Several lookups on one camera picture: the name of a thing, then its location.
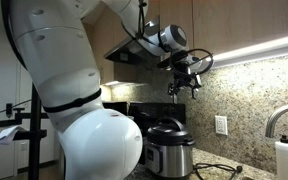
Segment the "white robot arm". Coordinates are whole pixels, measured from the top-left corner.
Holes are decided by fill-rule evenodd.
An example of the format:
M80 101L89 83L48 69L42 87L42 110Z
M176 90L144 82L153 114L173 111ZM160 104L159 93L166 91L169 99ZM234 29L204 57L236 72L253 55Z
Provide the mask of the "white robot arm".
M149 0L0 0L11 47L31 76L66 157L65 180L124 180L143 147L137 124L106 109L100 72L82 24L105 3L136 42L132 53L151 56L187 47L184 30L169 25L144 32Z

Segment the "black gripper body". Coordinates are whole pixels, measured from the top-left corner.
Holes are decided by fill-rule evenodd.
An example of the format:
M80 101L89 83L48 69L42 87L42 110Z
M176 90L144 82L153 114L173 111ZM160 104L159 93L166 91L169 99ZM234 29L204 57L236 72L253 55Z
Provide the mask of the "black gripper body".
M200 83L199 68L202 62L192 55L186 57L172 57L171 69L173 70L173 84L177 88L190 87L195 82Z

